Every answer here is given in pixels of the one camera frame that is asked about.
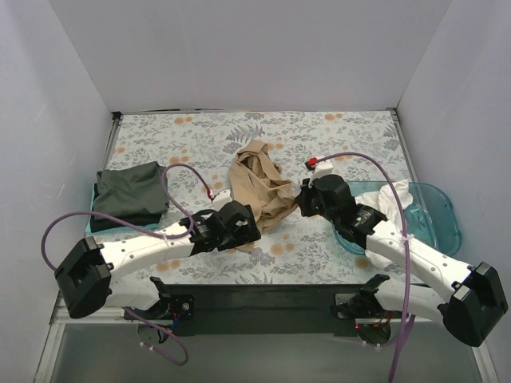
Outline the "tan t shirt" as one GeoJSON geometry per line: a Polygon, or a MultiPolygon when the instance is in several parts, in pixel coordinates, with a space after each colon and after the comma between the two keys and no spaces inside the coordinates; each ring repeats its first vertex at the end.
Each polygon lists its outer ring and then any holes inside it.
{"type": "Polygon", "coordinates": [[[297,208],[291,181],[281,176],[268,145],[252,140],[240,149],[228,169],[233,199],[249,205],[260,234],[273,228],[297,208]]]}

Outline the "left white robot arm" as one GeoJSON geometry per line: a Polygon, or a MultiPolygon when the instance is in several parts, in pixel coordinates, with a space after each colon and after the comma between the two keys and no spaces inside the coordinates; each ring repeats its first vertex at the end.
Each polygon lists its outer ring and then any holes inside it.
{"type": "Polygon", "coordinates": [[[237,201],[220,210],[206,209],[161,231],[120,242],[79,240],[54,272],[69,316],[84,318],[103,307],[127,306],[150,318],[163,318],[170,308],[164,283],[129,276],[173,259],[223,251],[259,240],[252,209],[237,201]]]}

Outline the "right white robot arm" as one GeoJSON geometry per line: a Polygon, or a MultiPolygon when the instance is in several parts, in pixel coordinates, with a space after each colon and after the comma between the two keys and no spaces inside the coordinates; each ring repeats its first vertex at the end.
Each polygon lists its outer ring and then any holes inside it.
{"type": "Polygon", "coordinates": [[[348,301],[338,304],[335,312],[345,317],[376,318],[386,311],[406,310],[442,323],[457,340],[478,347],[508,311],[494,267],[488,263],[469,265],[403,236],[383,213],[356,203],[341,176],[303,180],[295,202],[302,216],[323,217],[345,240],[409,267],[424,283],[406,286],[377,274],[348,301]]]}

